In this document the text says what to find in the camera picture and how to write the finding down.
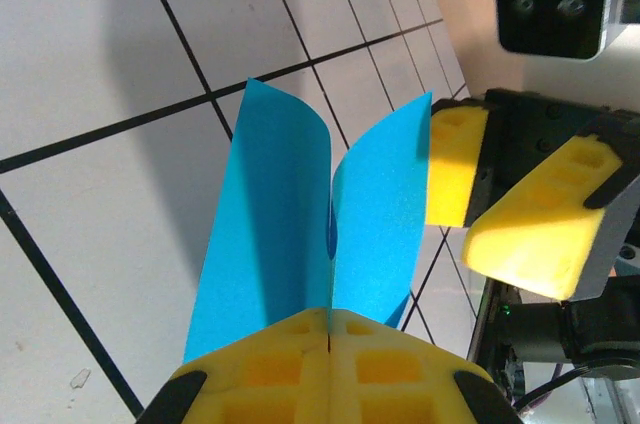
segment folded blue paper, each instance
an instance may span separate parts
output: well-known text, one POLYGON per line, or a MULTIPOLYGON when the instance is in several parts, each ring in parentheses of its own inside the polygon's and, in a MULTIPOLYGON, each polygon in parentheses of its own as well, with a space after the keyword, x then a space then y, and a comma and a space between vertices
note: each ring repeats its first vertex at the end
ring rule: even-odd
POLYGON ((425 222, 430 102, 418 98, 366 133, 332 189, 322 119, 248 81, 185 362, 310 307, 397 324, 425 222))

